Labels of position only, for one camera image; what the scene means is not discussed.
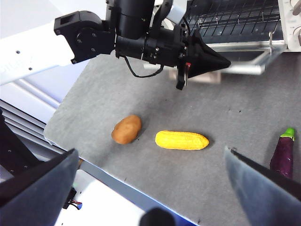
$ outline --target toaster oven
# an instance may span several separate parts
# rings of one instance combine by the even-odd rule
[[[185,18],[231,61],[225,73],[260,75],[282,52],[301,52],[301,0],[192,0]]]

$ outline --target metal handle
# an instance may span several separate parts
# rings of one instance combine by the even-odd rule
[[[299,40],[299,44],[301,46],[301,29],[299,30],[299,33],[298,33],[298,40]]]
[[[293,7],[293,15],[299,15],[301,13],[301,0],[299,0]]]
[[[284,42],[271,42],[270,40],[263,42],[208,44],[208,46],[217,52],[262,52],[252,60],[231,61],[230,67],[221,70],[223,73],[251,75],[261,75],[266,67],[287,49],[287,45]]]

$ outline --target plastic toy vegetable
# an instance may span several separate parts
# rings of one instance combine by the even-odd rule
[[[283,176],[293,178],[293,142],[295,130],[288,128],[278,140],[269,168]]]
[[[155,141],[160,147],[178,150],[200,150],[209,144],[209,140],[201,134],[167,130],[158,132]]]
[[[137,137],[141,126],[141,119],[137,115],[130,115],[116,124],[111,134],[112,138],[121,145],[131,143]]]

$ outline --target potato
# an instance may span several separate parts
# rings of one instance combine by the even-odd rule
[[[137,137],[141,125],[141,119],[137,115],[130,115],[116,124],[112,138],[121,145],[131,143]]]

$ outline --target oven knob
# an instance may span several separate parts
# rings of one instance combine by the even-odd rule
[[[301,13],[301,0],[291,0],[291,5],[293,7],[293,15],[299,15]]]
[[[301,26],[294,30],[293,35],[298,37],[299,44],[301,46]]]

